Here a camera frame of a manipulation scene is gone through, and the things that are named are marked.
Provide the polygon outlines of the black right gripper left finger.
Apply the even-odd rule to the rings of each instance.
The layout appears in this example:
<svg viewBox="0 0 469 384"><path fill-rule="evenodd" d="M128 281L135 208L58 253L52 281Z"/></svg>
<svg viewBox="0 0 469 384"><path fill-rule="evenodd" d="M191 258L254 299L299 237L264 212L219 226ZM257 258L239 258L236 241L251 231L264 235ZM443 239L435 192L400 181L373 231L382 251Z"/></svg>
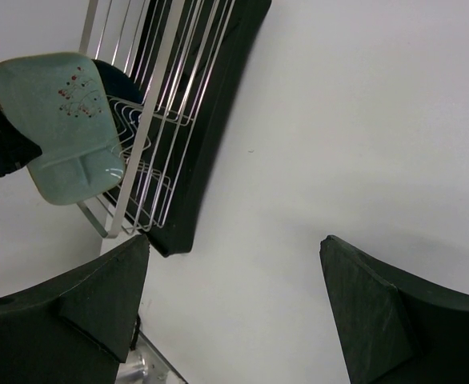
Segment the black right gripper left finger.
<svg viewBox="0 0 469 384"><path fill-rule="evenodd" d="M0 297L0 383L113 383L126 361L150 247L138 235Z"/></svg>

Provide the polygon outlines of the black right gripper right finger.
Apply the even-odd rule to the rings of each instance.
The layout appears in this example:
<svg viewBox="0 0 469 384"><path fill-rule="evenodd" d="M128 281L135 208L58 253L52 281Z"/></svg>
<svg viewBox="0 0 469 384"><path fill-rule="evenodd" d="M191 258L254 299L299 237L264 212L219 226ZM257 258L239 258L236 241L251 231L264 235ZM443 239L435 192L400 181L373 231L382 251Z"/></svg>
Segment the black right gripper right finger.
<svg viewBox="0 0 469 384"><path fill-rule="evenodd" d="M469 383L469 294L334 235L319 258L352 383Z"/></svg>

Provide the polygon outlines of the light green plate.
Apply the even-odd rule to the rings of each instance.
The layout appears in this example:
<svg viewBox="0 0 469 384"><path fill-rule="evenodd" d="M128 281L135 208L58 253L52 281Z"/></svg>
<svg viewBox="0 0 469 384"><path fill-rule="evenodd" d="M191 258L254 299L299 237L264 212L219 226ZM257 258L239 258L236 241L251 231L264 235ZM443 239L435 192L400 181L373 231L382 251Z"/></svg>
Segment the light green plate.
<svg viewBox="0 0 469 384"><path fill-rule="evenodd" d="M76 52L0 62L0 110L42 153L27 168L40 195L66 206L117 186L122 146L94 62Z"/></svg>

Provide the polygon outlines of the dark blue leaf plate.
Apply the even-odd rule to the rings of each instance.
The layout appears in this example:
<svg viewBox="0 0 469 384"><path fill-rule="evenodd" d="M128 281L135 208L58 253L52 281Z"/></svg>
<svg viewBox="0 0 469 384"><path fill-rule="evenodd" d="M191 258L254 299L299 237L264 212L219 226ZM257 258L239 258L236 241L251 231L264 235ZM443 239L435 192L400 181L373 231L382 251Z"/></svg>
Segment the dark blue leaf plate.
<svg viewBox="0 0 469 384"><path fill-rule="evenodd" d="M93 59L107 95L142 104L143 94L120 69L102 60Z"/></svg>

